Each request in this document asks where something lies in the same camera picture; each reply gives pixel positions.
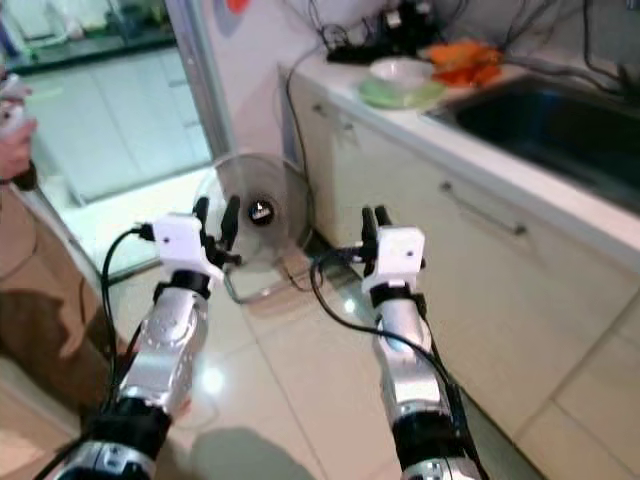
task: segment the kitchen sink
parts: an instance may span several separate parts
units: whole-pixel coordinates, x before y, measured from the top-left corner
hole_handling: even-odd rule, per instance
[[[424,114],[640,214],[640,110],[535,76]]]

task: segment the green plate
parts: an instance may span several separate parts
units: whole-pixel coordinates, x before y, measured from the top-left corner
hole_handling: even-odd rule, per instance
[[[369,78],[358,87],[360,98],[375,108],[403,109],[421,108],[440,98],[446,86],[438,82],[428,82],[410,93],[398,93],[374,78]]]

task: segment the kitchen counter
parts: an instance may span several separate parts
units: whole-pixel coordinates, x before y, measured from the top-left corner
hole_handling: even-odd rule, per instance
[[[296,76],[348,114],[415,151],[429,152],[443,169],[534,213],[640,274],[640,218],[476,137],[422,117],[422,111],[367,106],[356,91],[367,73],[362,67],[327,64],[321,56],[310,57],[296,69]],[[507,67],[503,79],[522,74],[517,67]],[[440,101],[469,93],[450,89]]]
[[[6,67],[14,73],[28,76],[175,45],[173,32],[148,29],[135,38],[125,39],[120,35],[89,37],[38,49],[36,60],[25,56],[8,61]]]

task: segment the bowl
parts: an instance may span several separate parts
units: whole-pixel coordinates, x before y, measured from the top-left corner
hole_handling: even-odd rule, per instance
[[[374,62],[369,68],[371,76],[381,86],[405,94],[423,87],[433,74],[433,66],[405,57],[385,58]]]

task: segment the white countertop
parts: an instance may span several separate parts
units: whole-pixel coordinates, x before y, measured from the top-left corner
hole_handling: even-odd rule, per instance
[[[640,274],[639,217],[471,135],[421,117],[422,111],[377,110],[365,105],[356,86],[367,71],[327,64],[321,56],[313,56],[296,68],[296,75],[306,78],[345,112],[414,150],[428,152],[443,169],[534,213]],[[504,78],[521,72],[507,67]],[[467,93],[450,89],[443,99]]]

